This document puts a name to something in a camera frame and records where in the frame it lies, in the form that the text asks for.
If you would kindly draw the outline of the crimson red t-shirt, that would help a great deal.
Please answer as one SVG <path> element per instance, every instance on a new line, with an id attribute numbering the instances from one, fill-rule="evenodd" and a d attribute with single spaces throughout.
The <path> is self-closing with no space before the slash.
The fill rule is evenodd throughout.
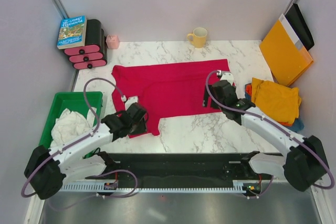
<path id="1" fill-rule="evenodd" d="M 216 113 L 203 107 L 205 82 L 217 81 L 213 70 L 229 71 L 227 59 L 124 67 L 115 65 L 112 76 L 127 97 L 138 97 L 147 110 L 147 132 L 158 136 L 159 121 L 175 116 Z"/>

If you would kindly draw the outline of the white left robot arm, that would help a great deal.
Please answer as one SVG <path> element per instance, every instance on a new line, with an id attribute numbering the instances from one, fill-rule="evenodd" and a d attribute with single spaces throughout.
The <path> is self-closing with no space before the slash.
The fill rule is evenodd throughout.
<path id="1" fill-rule="evenodd" d="M 145 125 L 147 111 L 139 103 L 126 110 L 105 116 L 88 133 L 52 148 L 36 147 L 24 171 L 25 186 L 31 185 L 33 195 L 41 200 L 56 194 L 63 185 L 86 177 L 111 178 L 115 165 L 96 154 L 84 156 L 96 148 L 133 134 Z"/>

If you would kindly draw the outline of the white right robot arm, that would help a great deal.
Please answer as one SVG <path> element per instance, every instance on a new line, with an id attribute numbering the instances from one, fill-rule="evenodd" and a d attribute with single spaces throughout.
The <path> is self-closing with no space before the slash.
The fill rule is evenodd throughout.
<path id="1" fill-rule="evenodd" d="M 248 179 L 257 174 L 269 174 L 284 178 L 298 191 L 305 191 L 325 174 L 329 175 L 330 185 L 323 189 L 332 189 L 335 179 L 332 175 L 321 141 L 315 137 L 304 137 L 293 132 L 264 114 L 250 100 L 239 99 L 235 86 L 227 80 L 213 85 L 205 85 L 204 105 L 211 99 L 228 119 L 257 133 L 278 152 L 270 155 L 256 152 L 240 166 L 241 174 Z"/>

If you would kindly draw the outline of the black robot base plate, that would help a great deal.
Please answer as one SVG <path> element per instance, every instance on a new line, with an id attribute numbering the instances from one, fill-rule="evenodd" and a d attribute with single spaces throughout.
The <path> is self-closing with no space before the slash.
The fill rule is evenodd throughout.
<path id="1" fill-rule="evenodd" d="M 234 180 L 262 180 L 247 166 L 247 153 L 106 154 L 102 179 L 116 179 L 119 188 L 224 188 Z"/>

